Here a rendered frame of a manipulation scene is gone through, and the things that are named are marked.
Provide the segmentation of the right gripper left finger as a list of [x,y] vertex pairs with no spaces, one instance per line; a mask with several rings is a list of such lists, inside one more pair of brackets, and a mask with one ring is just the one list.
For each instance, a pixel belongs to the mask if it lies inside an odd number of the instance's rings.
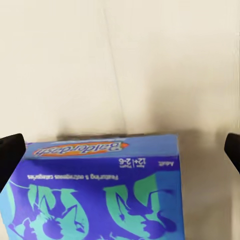
[[0,192],[26,153],[25,143],[21,133],[0,138]]

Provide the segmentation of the board game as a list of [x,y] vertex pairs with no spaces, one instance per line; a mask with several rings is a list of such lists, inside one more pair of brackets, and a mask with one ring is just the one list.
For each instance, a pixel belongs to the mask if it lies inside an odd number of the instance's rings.
[[185,240],[177,134],[25,146],[0,192],[8,240]]

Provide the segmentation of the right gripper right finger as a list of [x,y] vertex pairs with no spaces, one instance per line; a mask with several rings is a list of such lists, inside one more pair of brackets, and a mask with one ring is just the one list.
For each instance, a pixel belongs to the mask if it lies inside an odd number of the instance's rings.
[[240,173],[240,135],[228,133],[225,141],[224,151]]

